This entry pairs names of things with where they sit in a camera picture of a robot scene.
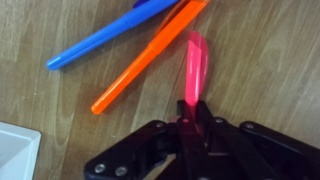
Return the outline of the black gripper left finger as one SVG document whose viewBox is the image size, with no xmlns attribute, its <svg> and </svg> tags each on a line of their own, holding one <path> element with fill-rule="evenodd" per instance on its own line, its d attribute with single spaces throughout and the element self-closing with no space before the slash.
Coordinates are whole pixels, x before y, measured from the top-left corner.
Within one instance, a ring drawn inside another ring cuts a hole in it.
<svg viewBox="0 0 320 180">
<path fill-rule="evenodd" d="M 195 123 L 192 120 L 191 110 L 184 100 L 177 102 L 177 114 L 180 116 L 177 121 L 177 127 L 186 176 L 188 180 L 199 180 L 201 177 L 199 163 L 203 147 Z"/>
</svg>

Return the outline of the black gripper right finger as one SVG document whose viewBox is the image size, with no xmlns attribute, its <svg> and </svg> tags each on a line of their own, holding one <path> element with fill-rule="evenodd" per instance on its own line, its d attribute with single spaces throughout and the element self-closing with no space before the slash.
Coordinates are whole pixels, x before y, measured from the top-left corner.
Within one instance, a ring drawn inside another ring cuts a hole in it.
<svg viewBox="0 0 320 180">
<path fill-rule="evenodd" d="M 229 143 L 232 129 L 215 117 L 204 101 L 196 106 L 196 128 L 201 137 L 197 149 L 197 175 L 201 180 L 233 180 L 234 153 Z"/>
</svg>

